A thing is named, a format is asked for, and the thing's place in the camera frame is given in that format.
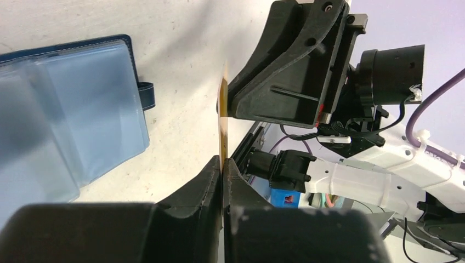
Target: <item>black cable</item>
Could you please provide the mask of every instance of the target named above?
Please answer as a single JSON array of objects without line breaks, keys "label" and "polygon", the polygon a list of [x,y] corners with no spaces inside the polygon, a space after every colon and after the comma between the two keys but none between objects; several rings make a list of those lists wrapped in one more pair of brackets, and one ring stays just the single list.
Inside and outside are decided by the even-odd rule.
[{"label": "black cable", "polygon": [[363,204],[361,201],[357,201],[357,200],[354,200],[354,201],[356,201],[357,203],[359,203],[359,204],[363,205],[364,207],[368,208],[368,210],[373,214],[373,210],[371,210],[371,208],[368,207],[368,205]]},{"label": "black cable", "polygon": [[[417,261],[414,261],[413,259],[411,259],[409,257],[409,255],[407,255],[407,250],[405,249],[405,239],[407,238],[407,218],[404,218],[404,236],[402,238],[402,248],[404,250],[404,254],[405,256],[407,257],[408,260],[412,261],[413,263],[419,263]],[[459,262],[460,260],[462,260],[462,258],[460,256],[456,256],[457,258],[452,260],[452,261],[447,261],[447,262],[444,262],[444,263],[456,263],[456,262]]]},{"label": "black cable", "polygon": [[447,240],[444,240],[442,238],[439,238],[439,240],[441,240],[442,242],[446,243],[449,247],[452,247],[454,249],[456,249],[457,251],[461,252],[461,253],[465,253],[465,251],[463,249],[460,249],[456,246],[454,246],[451,242],[447,241]]},{"label": "black cable", "polygon": [[306,140],[316,138],[319,135],[318,133],[308,133],[304,135],[288,134],[286,130],[284,130],[284,125],[282,124],[279,125],[279,128],[281,129],[282,133],[284,133],[286,136],[288,136],[290,139],[294,141],[306,141]]},{"label": "black cable", "polygon": [[354,131],[354,130],[348,130],[348,129],[345,129],[343,124],[341,122],[333,122],[331,123],[331,128],[333,128],[333,130],[337,131],[338,133],[340,134],[343,134],[343,135],[346,135],[346,136],[350,136],[350,137],[354,137],[354,138],[363,138],[363,137],[366,137],[366,136],[370,136],[370,135],[375,135],[375,134],[378,134],[382,131],[385,131],[389,128],[392,128],[394,126],[396,126],[397,124],[399,124],[405,117],[405,103],[412,99],[412,95],[408,96],[405,100],[402,101],[402,103],[399,105],[399,118],[397,118],[397,120],[393,123],[391,123],[390,125],[384,127],[384,128],[381,128],[381,129],[378,129],[378,130],[372,130],[372,131]]}]

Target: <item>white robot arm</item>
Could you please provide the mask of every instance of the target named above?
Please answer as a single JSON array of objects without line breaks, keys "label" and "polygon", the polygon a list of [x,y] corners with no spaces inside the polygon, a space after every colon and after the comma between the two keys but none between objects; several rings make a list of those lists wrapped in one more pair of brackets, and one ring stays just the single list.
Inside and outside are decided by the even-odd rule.
[{"label": "white robot arm", "polygon": [[[416,222],[424,213],[417,204],[425,202],[429,193],[455,213],[464,213],[465,171],[426,151],[426,145],[431,145],[427,132],[418,134],[423,144],[416,148],[406,141],[404,130],[405,126],[398,125],[381,132],[385,138],[382,147],[371,147],[340,163],[323,159],[311,162],[306,195],[344,196],[387,208]],[[454,157],[463,160],[463,156]]]}]

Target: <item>screw hole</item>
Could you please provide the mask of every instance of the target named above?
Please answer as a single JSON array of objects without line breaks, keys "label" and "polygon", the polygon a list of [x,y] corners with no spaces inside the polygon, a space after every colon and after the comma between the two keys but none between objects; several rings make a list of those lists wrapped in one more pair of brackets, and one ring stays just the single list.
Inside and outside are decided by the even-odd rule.
[{"label": "screw hole", "polygon": [[352,24],[353,22],[355,22],[355,17],[353,15],[350,15],[347,18],[347,24]]},{"label": "screw hole", "polygon": [[316,44],[316,39],[315,38],[309,38],[307,41],[305,41],[305,46],[311,47],[312,45]]},{"label": "screw hole", "polygon": [[331,10],[333,8],[333,3],[331,2],[326,2],[324,5],[323,5],[323,11],[325,12],[328,12],[329,10]]}]

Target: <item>gold card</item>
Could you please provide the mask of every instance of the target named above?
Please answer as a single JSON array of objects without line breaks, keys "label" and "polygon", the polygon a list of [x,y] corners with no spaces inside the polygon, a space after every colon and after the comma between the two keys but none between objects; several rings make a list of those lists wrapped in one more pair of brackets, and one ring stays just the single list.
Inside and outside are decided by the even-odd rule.
[{"label": "gold card", "polygon": [[223,174],[224,161],[228,157],[228,66],[224,65],[223,78],[218,89],[219,161]]}]

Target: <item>screw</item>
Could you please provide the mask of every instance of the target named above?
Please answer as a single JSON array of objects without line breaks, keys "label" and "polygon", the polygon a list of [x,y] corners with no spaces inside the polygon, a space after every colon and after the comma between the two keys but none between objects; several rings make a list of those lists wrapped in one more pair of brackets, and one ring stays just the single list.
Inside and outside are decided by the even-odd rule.
[{"label": "screw", "polygon": [[350,15],[347,18],[347,24],[352,24],[355,21],[355,17],[353,15]]}]

